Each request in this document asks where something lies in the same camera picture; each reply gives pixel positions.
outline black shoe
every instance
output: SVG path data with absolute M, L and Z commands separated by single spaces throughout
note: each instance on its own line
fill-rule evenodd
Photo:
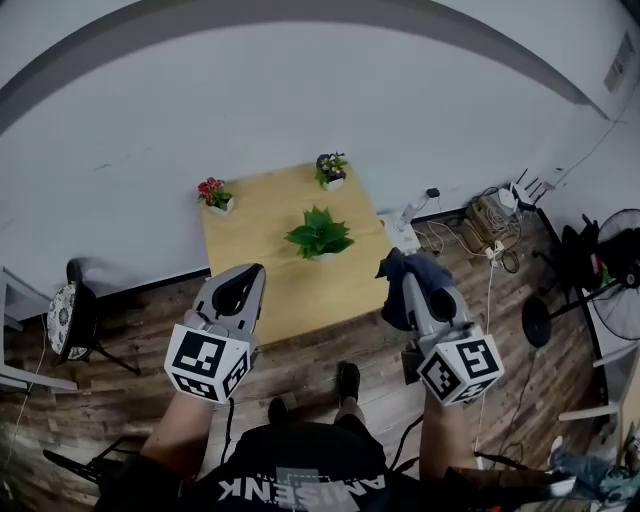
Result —
M 360 390 L 360 370 L 353 363 L 342 363 L 340 374 L 338 375 L 338 393 L 340 394 L 340 405 L 351 396 L 358 401 L 358 391 Z
M 272 425 L 281 425 L 289 421 L 289 409 L 280 397 L 271 400 L 269 404 L 269 423 Z

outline potted plant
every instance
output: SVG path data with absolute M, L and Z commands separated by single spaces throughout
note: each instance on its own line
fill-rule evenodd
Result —
M 354 243 L 347 238 L 349 228 L 344 222 L 333 222 L 329 209 L 304 212 L 304 226 L 287 233 L 285 240 L 298 244 L 298 254 L 305 259 L 325 261 Z
M 344 183 L 347 177 L 344 166 L 348 162 L 343 156 L 344 153 L 323 154 L 316 160 L 316 180 L 325 190 L 335 190 Z
M 209 211 L 226 217 L 233 209 L 233 195 L 224 189 L 224 181 L 207 178 L 198 185 L 198 201 L 204 201 Z

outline fan base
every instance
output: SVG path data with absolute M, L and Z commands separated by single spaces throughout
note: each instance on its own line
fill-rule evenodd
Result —
M 528 298 L 522 307 L 522 328 L 527 340 L 535 348 L 544 347 L 551 339 L 551 318 L 544 302 Z

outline forearm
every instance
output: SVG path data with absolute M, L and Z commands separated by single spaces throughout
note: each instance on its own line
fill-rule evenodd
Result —
M 183 478 L 198 473 L 207 449 L 213 403 L 176 393 L 160 424 L 144 444 L 141 455 Z
M 442 478 L 449 467 L 476 467 L 464 411 L 460 404 L 443 407 L 431 391 L 426 390 L 420 480 Z

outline black shorts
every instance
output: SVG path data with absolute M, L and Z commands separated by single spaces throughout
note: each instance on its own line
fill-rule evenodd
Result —
M 367 430 L 360 419 L 353 414 L 345 414 L 342 418 L 334 423 L 336 427 L 344 428 L 352 434 L 357 435 L 363 441 L 365 441 L 373 451 L 378 453 L 382 457 L 383 464 L 386 462 L 387 457 L 384 454 L 384 448 L 376 441 L 373 436 Z

